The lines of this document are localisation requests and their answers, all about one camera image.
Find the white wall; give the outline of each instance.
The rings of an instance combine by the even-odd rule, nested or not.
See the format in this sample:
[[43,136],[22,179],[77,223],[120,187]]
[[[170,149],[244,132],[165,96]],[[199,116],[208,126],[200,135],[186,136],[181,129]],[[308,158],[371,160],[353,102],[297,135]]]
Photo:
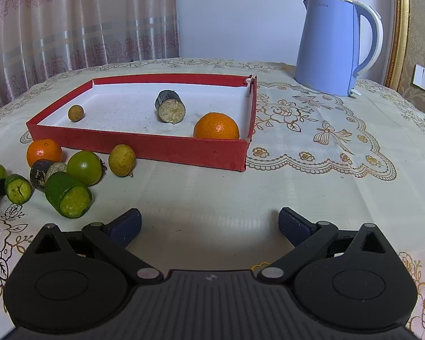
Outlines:
[[[305,19],[303,0],[177,0],[180,56],[296,64]],[[381,82],[392,37],[393,0],[361,0],[382,17],[384,46],[364,77]],[[371,45],[362,19],[361,61]]]

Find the tablecloth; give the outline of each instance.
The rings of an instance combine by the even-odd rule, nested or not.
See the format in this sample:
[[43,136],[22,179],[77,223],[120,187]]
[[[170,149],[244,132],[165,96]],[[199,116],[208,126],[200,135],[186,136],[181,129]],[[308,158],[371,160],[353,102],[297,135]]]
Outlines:
[[[58,74],[1,108],[0,163],[28,175],[32,139],[25,122],[91,78],[161,72],[258,77],[245,172],[137,160],[133,178],[109,171],[92,186],[93,205],[75,220],[58,215],[39,191],[23,206],[0,198],[0,338],[13,327],[3,285],[47,222],[79,230],[136,207],[143,226],[128,250],[162,272],[248,269],[292,249],[277,227],[280,209],[288,206],[340,229],[377,224],[416,282],[418,301],[407,326],[425,339],[425,114],[369,80],[358,80],[362,96],[324,95],[298,85],[294,69],[182,58],[110,64]],[[65,160],[75,152],[64,149]],[[107,162],[107,155],[100,157]]]

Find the tangerine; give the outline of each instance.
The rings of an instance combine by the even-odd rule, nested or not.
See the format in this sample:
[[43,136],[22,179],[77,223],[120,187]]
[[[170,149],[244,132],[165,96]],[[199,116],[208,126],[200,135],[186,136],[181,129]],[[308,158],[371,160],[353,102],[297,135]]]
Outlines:
[[239,128],[229,116],[210,112],[195,124],[194,138],[239,139]]
[[52,139],[34,141],[27,148],[28,166],[32,167],[36,161],[41,159],[61,162],[62,155],[63,151],[56,141]]

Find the triangular cutout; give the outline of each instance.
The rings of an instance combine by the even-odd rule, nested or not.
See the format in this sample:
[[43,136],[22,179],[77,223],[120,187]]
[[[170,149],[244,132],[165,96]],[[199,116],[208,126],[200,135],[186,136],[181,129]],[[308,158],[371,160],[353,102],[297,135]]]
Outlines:
[[53,235],[45,235],[39,243],[38,248],[35,251],[35,254],[41,253],[51,253],[61,251],[60,246],[57,243],[57,240]]
[[386,250],[381,245],[377,239],[375,233],[368,233],[365,237],[364,244],[362,245],[362,250],[364,252],[374,252],[374,253],[385,253]]

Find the red box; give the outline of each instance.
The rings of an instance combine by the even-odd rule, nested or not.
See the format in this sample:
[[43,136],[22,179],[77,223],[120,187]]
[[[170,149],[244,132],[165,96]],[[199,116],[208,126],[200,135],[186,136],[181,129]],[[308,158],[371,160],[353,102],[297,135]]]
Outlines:
[[[175,90],[186,106],[180,126],[157,119],[154,102],[164,89]],[[85,118],[77,123],[67,118],[68,109],[75,104],[85,110]],[[208,112],[233,118],[240,139],[193,138],[196,121]],[[109,154],[114,146],[127,144],[140,159],[244,171],[255,112],[256,77],[112,76],[77,87],[28,121],[27,127],[34,140],[54,139],[62,147]]]

